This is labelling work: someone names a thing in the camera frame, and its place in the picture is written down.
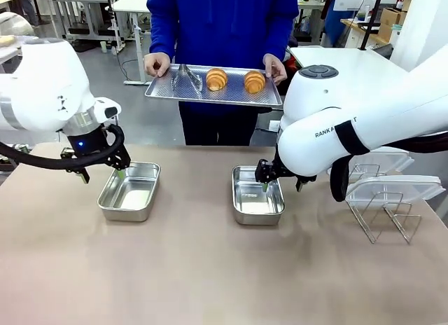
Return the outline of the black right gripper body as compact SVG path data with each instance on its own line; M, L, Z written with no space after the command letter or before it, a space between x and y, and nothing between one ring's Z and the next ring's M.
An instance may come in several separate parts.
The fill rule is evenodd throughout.
M268 184L282 177L291 177L291 171L281 161L278 146L276 146L274 158L271 162L266 159L258 161L255 169L255 180L262 184Z

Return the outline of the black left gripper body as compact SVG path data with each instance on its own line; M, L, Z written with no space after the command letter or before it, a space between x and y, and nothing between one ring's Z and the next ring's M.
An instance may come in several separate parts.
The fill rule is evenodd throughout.
M106 140L107 132L100 125L87 134L69 136L70 147L65 147L60 153L61 159L75 159L83 156L101 153L109 147Z

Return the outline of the person's right hand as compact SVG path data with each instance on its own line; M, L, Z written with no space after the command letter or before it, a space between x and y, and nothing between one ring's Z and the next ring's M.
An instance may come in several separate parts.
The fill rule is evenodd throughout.
M143 59L145 72L152 77L162 77L170 68L171 59L166 53L149 53Z

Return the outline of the person's left hand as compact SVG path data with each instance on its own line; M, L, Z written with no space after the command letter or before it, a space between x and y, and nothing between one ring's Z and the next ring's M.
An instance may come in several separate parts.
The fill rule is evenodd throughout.
M286 68L283 62L273 54L265 54L263 57L265 65L265 75L271 78L275 85L279 85L282 81L287 79Z

